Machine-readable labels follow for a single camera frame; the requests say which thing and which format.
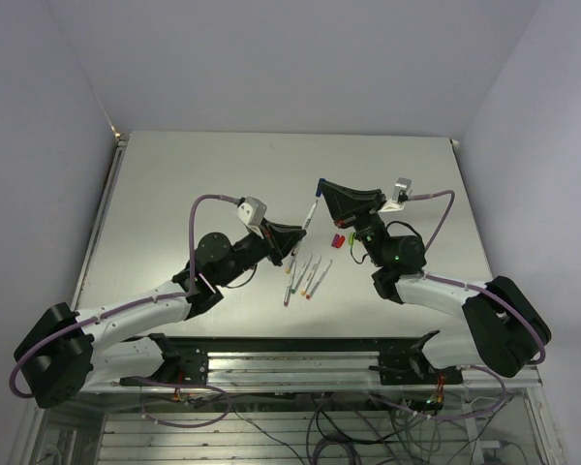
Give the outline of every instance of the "white marker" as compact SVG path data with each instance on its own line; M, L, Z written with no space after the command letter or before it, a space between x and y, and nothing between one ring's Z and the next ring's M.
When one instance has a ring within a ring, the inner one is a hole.
M314 279L314 275L317 273L317 269L319 269L319 265L321 264L321 260L322 260L322 255L320 255L319 260L312 265L312 269L310 270L310 273L308 274L308 278L306 279L306 286L305 286L305 288L303 288L303 291L301 291L301 295L306 295L306 293L308 292L310 285L312 285L312 280Z
M325 274L327 274L327 271L329 271L329 268L331 268L331 264L333 264L333 260L329 261L329 265L327 266L327 268L321 273L321 276L319 276L319 280L317 281L317 284L314 285L314 288L312 288L312 291L310 293L308 293L306 295L306 298L308 300L310 300L312 297L314 297L314 294L316 293L317 289L319 288L319 284L322 282L323 278L325 277Z
M297 289L299 289L299 285L301 284L301 280L306 275L306 271L308 270L308 266L310 266L310 263L312 262L312 257L314 257L314 255L310 254L310 258L307 260L307 262L305 262L303 264L303 266L301 266L301 271L299 271L299 277L297 278L295 283L292 285L292 289L290 290L293 294L297 292Z
M321 181L325 181L325 179L322 177L321 179L319 179L319 183L321 183ZM306 220L303 222L303 226L301 229L307 230L308 227L310 226L310 222L312 221L312 218L314 217L314 212L317 211L317 205L319 204L320 197L321 197L321 187L319 186L319 184L317 184L317 193L316 193L316 198L314 200L314 204L312 205L312 208L310 208L310 211L308 212L308 216L306 217ZM297 259L297 255L299 254L300 248L301 248L301 241L297 242L297 244L290 251L290 262L289 262L289 266L287 267L287 274L289 274L291 272L292 264L295 263L295 260Z

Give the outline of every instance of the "wire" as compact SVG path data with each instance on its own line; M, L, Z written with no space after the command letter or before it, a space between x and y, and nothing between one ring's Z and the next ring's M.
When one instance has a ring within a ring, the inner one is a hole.
M234 410L234 414L237 415L240 419L247 421L248 423L250 423L252 426L254 426L258 431L260 431L262 434L264 434L267 438L272 439L273 441L275 441L276 443L282 445L282 446L286 446L287 448L290 449L290 451L294 454L295 457L297 457L297 460L299 460L299 463L304 464L303 459L301 458L301 455L299 455L297 453L297 451L295 449L292 448L292 446L288 443L285 443L284 441L281 441L277 438L274 438L273 436L271 436L269 433L267 433L264 429L262 429L260 426L258 426L257 424L255 424L252 420L242 417L239 415L239 413Z
M416 235L417 237L419 237L420 239L422 238L421 234L420 234L419 232L417 232L417 231L415 230L415 228L414 228L413 226L411 226L409 223L405 223L404 221L398 221L398 220L395 220L395 221L390 221L390 222L389 222L389 223L387 223L387 225L385 226L385 229L386 229L386 230L389 230L389 227L390 227L391 225L402 225L402 226L404 226L405 228L407 228L408 230L411 230L411 231L412 231L412 233L413 233L413 234L415 234L415 235Z
M352 247L355 244L355 233L352 234L352 237L353 237L353 241L351 243L351 247L349 248L349 250L351 252L351 258L356 264L363 264L365 262L366 258L368 257L368 254L364 254L364 256L361 258L361 261L359 261L358 259L355 258L355 255L352 254Z
M250 277L247 279L247 281L237 285L237 286L224 286L226 289L239 289L242 288L243 286L245 286L246 284L249 284L250 281L252 281L252 279L254 279L254 276L256 275L256 270L259 267L258 264L255 264L254 267L252 268L252 274L250 275Z
M428 199L434 199L435 197L442 197L442 196L449 196L449 202L447 203L447 207L445 208L445 212L443 213L442 219L439 220L439 224L437 225L437 228L435 229L435 231L433 232L433 235L430 236L430 239L428 239L428 242L426 243L426 251L428 251L428 249L430 249L430 246L433 245L433 242L435 242L435 239L437 238L437 234L439 234L439 231L442 230L442 226L443 226L443 223L445 222L445 218L447 218L447 215L449 214L449 210L451 210L452 206L454 205L454 199L456 198L456 193L454 191L452 191L451 189L448 189L446 191L440 191L440 192L437 192L435 194L420 194L417 196L410 196L409 197L409 201L427 201Z
M138 300L134 300L132 302L128 302L128 303L125 303L123 305L119 305L118 307L112 308L111 310L107 310L106 312L102 313L99 317L95 316L95 317L87 318L86 320L83 320L81 322L77 322L73 325L69 325L67 327L60 329L59 331L54 332L53 334L50 334L50 336L46 337L45 339L42 339L37 344L32 346L32 348L29 349L16 362L15 367L13 368L13 371L11 372L11 375L9 376L9 389L16 397L20 397L22 399L30 399L30 398L34 397L34 394L32 392L23 392L23 391L19 390L19 388L17 387L17 384L16 384L16 378L17 378L17 374L21 371L21 369L28 362L28 360L30 360L30 358L32 358L40 349L45 347L47 344L55 341L56 339L66 335L66 334L69 334L71 331L74 331L76 329L80 329L80 328L85 327L85 326L92 325L94 323L100 323L102 320L105 320L111 316L114 316L114 315L121 313L121 312L124 312L126 310L130 310L132 308L138 307L138 306L143 305L145 303L157 302L159 300L168 300L168 299L173 299L173 298L189 297L190 295L192 295L192 293L194 292L194 289L196 288L196 286L195 286L195 283L196 283L196 260L195 260L196 253L195 253L195 240L194 240L194 222L196 219L196 210L198 209L198 205L202 201L205 201L207 199L213 199L213 200L218 200L218 201L223 201L223 202L230 202L230 203L234 203L234 204L238 204L240 202L239 199L235 199L235 198L229 197L229 196L205 194L203 196L198 197L194 201L194 203L192 204L192 209L190 210L190 221L189 221L190 287L188 289L188 292L186 292L186 293L160 294L160 295L157 295L156 297L149 296L149 297L140 298Z
M507 404L509 404L512 399L514 399L514 395L511 395L510 397L507 398L507 400L502 404L502 406L497 409L496 412L493 413L493 415L491 416L491 418L489 418L486 421L486 424L482 427L482 429L480 430L479 433L477 433L477 436L475 436L473 439L470 439L468 442L466 442L459 450L456 451L456 453L454 453L454 455L452 455L450 457L450 459L447 461L447 463L445 465L449 465L452 460L454 460L454 458L456 458L456 456L461 453L463 451L463 449L468 446L471 443L474 443L474 448L472 449L472 460L474 459L474 453L475 453L475 447L477 446L477 441L480 439L480 437L482 436L482 434L484 434L484 431L486 431L486 428L488 428L489 424L491 424L491 422L493 421L493 419L495 419L495 417L497 416L497 413L503 408L505 407Z
M439 452L442 448L442 433L439 430L440 423L435 423L435 430L433 431L433 438L431 439L431 448L428 450L428 458L426 459L427 462L430 462L430 457L433 455L434 452ZM433 445L435 444L435 435L437 435L437 448L433 449Z
M443 421L443 420L456 421L459 419L476 419L478 417L484 417L485 415L489 415L489 414L492 414L494 412L499 411L499 409L504 405L504 403L507 400L507 393L505 390L504 381L499 377L499 375L497 373L495 373L493 370L491 370L489 368L486 368L483 366L477 366L477 365L470 365L470 368L473 368L474 370L482 371L482 372L492 376L500 384L500 387L502 388L502 395L499 397L499 399L492 406L487 407L485 409L480 409L480 410L476 410L473 412L469 412L467 414L462 414L462 415L449 415L449 416L436 417L436 416L420 413L418 411L415 411L415 410L409 408L406 405L396 404L396 403L391 402L387 399L379 398L371 393L369 393L368 396L372 399L379 400L380 402L382 402L385 405L388 405L390 407L394 407L395 409L398 409L398 410L402 410L403 412L407 412L409 414L412 414L414 417L418 417L421 419L432 419L432 420L441 420L441 421Z
M517 449L521 451L521 455L523 455L523 460L525 460L525 465L530 465L530 462L527 460L527 455L523 451L523 448L521 448L518 444L511 443L510 441L502 441L502 444L504 444L506 447L515 446Z
M312 402L314 403L315 407L318 406L318 404L315 402L314 398L312 399ZM328 435L325 434L322 429L321 429L321 425L319 424L319 415L322 414L327 421L329 421L329 423L331 424L331 426L333 426L333 428L336 430L336 432L338 432L338 434L340 434L341 439L339 439L338 441L341 443L356 443L356 444L361 444L363 446L372 446L374 444L383 444L383 442L389 438L391 438L392 436L394 436L394 433L391 434L387 434L385 436L379 436L377 435L378 439L377 440L365 440L365 439L355 439L351 436L349 436L347 433L345 433L342 429L340 429L338 427L338 425L334 422L333 419L331 419L331 417L327 414L327 412L325 410L323 410L322 408L324 408L323 404L321 406L321 408L317 411L317 415L315 417L315 423L317 426L317 429L319 430L319 432L321 433L321 436L327 437Z
M463 283L462 281L457 281L455 279L442 278L441 276L435 276L435 275L429 274L427 272L423 272L423 276L426 279L430 279L431 281L435 281L437 283L443 283L443 284L447 284L449 286L454 286L456 288L470 289L472 291L476 291L477 293L481 293L483 295L486 295L491 300L500 304L504 308L504 310L507 313L509 313L512 317L514 317L530 333L530 335L534 339L534 342L537 346L537 349L538 349L538 352L540 353L540 355L538 356L538 358L536 360L532 360L530 363L538 365L538 364L541 364L546 359L546 350L544 349L544 343L542 342L542 339L540 339L540 336L538 335L538 333L535 331L535 329L532 327L532 325L530 325L530 323L525 319L525 317L523 317L523 315L521 315L512 305L507 303L501 297L499 297L496 294L491 293L487 289L480 288L479 286L476 286L475 284L467 284L467 283Z
M183 424L183 423L173 423L171 421L165 421L164 419L154 418L152 415L150 415L148 412L146 412L146 397L142 397L142 401L140 403L142 417L144 419L148 419L150 421L153 421L156 424L162 424L163 426L171 426L173 428L183 428L183 429L202 428L204 426L209 426L211 424L217 423L218 421L221 421L232 411L232 397L230 397L230 394L228 394L225 390L219 389L218 387L206 386L206 385L176 385L176 384L170 384L170 383L159 383L157 381L149 380L148 378L142 378L141 376L135 376L132 379L139 381L140 383L143 383L145 385L154 386L156 388L182 389L182 388L187 387L187 388L192 388L192 389L208 389L208 390L212 390L214 392L217 392L219 394L224 395L226 397L226 399L228 400L226 410L224 412L222 412L215 419L210 419L209 421L204 421L202 423L196 423L196 424Z

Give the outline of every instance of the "pen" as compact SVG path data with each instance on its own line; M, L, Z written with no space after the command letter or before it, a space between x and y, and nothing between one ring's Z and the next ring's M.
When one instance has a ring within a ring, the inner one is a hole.
M319 183L321 183L321 181L325 181L324 177L319 179ZM301 229L307 230L308 227L310 226L310 222L312 221L312 218L314 217L314 212L317 211L317 205L319 204L320 197L321 197L321 187L319 186L319 184L317 184L317 193L316 193L316 198L314 200L314 204L312 205L312 208L310 208L310 211L308 212L308 216L306 217L305 221L303 222L303 226L301 227ZM291 272L292 264L295 263L295 261L297 259L297 255L299 254L300 248L301 248L301 241L297 242L297 244L290 251L290 262L289 262L289 266L287 266L287 274L289 274Z
M284 293L284 306L289 306L289 301L291 300L291 289L292 281L294 280L294 272L297 269L296 263L292 264L292 273L290 274L289 284L287 285L287 291Z
M306 220L303 222L303 226L301 227L302 230L307 230L310 226L310 222L312 221L312 217L314 216L314 212L317 211L317 205L319 204L319 198L314 201L312 208L310 208L310 212L306 217ZM299 254L299 249L301 248L301 241L297 242L295 246L290 251L290 262L289 266L287 267L287 274L291 272L291 267L297 260L297 255Z
M308 292L308 289L310 288L310 285L312 284L312 280L314 279L314 275L316 274L317 269L319 269L319 265L321 264L321 260L322 260L322 255L320 255L319 260L312 265L312 269L310 269L310 273L308 273L308 277L306 278L306 285L303 288L303 291L301 291L301 295L306 295L306 293Z
M301 284L301 280L306 275L306 271L308 270L308 266L310 266L310 263L312 262L312 257L314 257L314 254L310 254L310 258L303 264L303 266L301 266L301 271L299 271L299 277L297 278L295 283L292 285L292 289L290 290L293 294L297 292L297 289L299 289L299 285Z
M327 271L329 271L329 268L331 268L331 264L333 264L333 260L329 261L329 265L321 273L321 276L319 276L319 279L317 280L317 283L314 285L314 288L312 288L312 291L306 295L306 298L308 300L311 299L312 297L314 297L314 294L316 293L317 289L319 288L319 284L322 282L322 279L325 277L325 274L327 274Z

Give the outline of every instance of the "black cable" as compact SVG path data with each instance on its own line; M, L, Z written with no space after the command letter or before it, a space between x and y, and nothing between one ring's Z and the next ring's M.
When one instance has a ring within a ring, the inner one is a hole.
M396 411L390 410L389 411L389 421L391 422L391 427L394 429L394 434L396 435L396 437L398 438L398 440L400 441L401 446L403 447L403 449L405 450L405 453L409 456L409 458L412 461L416 461L416 460L421 460L419 457L416 457L413 452L411 451L411 449L409 448L409 445L407 444L407 441L403 440L403 437L400 435L401 432L404 431L401 430L400 432L398 431L398 428L400 427L400 425L396 422L396 420L394 419L394 416L396 415Z
M495 419L495 417L497 416L497 414L502 410L503 407L505 407L507 404L509 404L512 399L514 399L514 395L510 396L506 402L504 402L502 404L502 406L497 409L497 411L495 411L495 413L488 419L488 421L486 421L486 424L484 425L484 427L480 430L479 433L477 433L477 436L475 436L473 439L470 439L468 442L466 442L459 450L456 451L456 453L454 453L454 455L452 455L450 457L450 459L447 461L447 463L445 465L449 465L452 460L454 460L454 458L456 458L456 455L458 455L459 453L461 453L463 451L463 449L465 447L467 447L469 444L474 443L474 448L472 449L472 458L471 460L474 460L474 453L475 453L475 447L477 446L477 441L480 439L480 436L482 436L482 434L484 434L484 431L486 431L486 428L488 428L488 425L491 424L491 421L493 421Z
M405 228L407 228L407 229L411 230L411 231L413 232L413 234L415 234L415 235L416 235L417 237L419 237L420 239L422 238L422 236L420 235L420 233L419 233L419 232L417 232L417 231L416 231L416 230L413 228L413 226L411 226L409 223L405 223L404 221L398 221L398 220L395 220L395 221L390 221L390 222L389 222L389 223L387 223L387 225L385 226L385 229L386 229L386 230L389 230L389 227L390 227L391 225L402 225L402 226L404 226Z
M430 450L428 451L428 459L426 461L430 462L430 457L433 455L434 452L439 452L439 450L442 448L442 433L439 431L439 425L440 423L438 421L435 421L435 429L433 431L433 439L431 440L430 443ZM437 435L437 448L433 449L433 445L435 444L435 435Z
M352 247L355 244L355 233L352 234L352 237L353 237L353 241L351 243L351 247L349 248L349 251L351 252L351 258L356 264L363 264L365 262L366 258L368 257L368 254L364 254L364 256L361 258L361 261L359 261L358 259L355 258L355 255L352 254Z
M317 403L314 400L314 398L312 399L312 402L315 404L315 406L317 406ZM329 421L331 426L333 426L333 428L336 430L336 432L340 435L340 437L336 441L341 443L341 444L355 443L355 444L360 444L362 446L373 446L374 444L383 444L383 442L386 442L387 439L391 438L394 435L394 433L387 434L385 436L379 437L376 440L355 439L355 438L349 436L347 433L345 433L342 429L340 429L338 427L338 425L334 422L334 420L331 419L331 417L327 414L327 412L325 412L322 409L323 407L324 407L324 404L323 404L323 406L321 406L321 409L317 411L317 415L315 416L315 424L317 425L317 429L319 430L319 433L321 433L321 436L323 436L323 438L327 438L329 435L325 434L322 431L321 425L319 424L319 416L321 414L327 419L327 421Z
M504 444L506 447L515 446L517 449L519 449L521 451L521 454L523 455L523 460L525 460L525 465L530 465L530 462L527 460L527 455L523 451L523 448L521 448L518 444L511 443L510 441L501 441L501 443Z
M250 277L247 279L247 281L245 281L244 283L241 283L237 286L224 286L226 289L239 289L242 288L243 286L247 285L250 283L250 281L252 281L252 279L254 279L254 276L256 275L256 269L259 267L258 264L254 265L254 268L252 268L252 274L250 275Z
M237 415L243 421L246 421L246 422L250 423L258 431L260 431L262 434L264 434L267 438L272 439L276 443L278 443L278 444L280 444L282 446L286 446L287 448L289 448L290 451L294 454L294 456L297 457L297 460L299 460L299 463L301 463L301 465L305 465L305 463L303 462L303 459L301 458L301 456L297 453L297 451L295 449L292 448L292 446L290 444L285 443L284 441L282 441L282 440L280 440L278 438L274 438L273 436L271 436L269 433L267 433L264 429L262 429L260 426L258 426L257 424L255 424L250 419L240 416L239 413L236 410L234 411L234 414Z

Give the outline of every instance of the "cable clip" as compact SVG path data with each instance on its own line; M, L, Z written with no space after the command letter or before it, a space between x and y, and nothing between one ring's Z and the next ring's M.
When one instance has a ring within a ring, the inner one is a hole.
M104 313L107 311L107 309L105 307L101 307L96 313L95 315L93 315L97 321L95 322L95 325L98 325L101 320L103 319L103 315Z

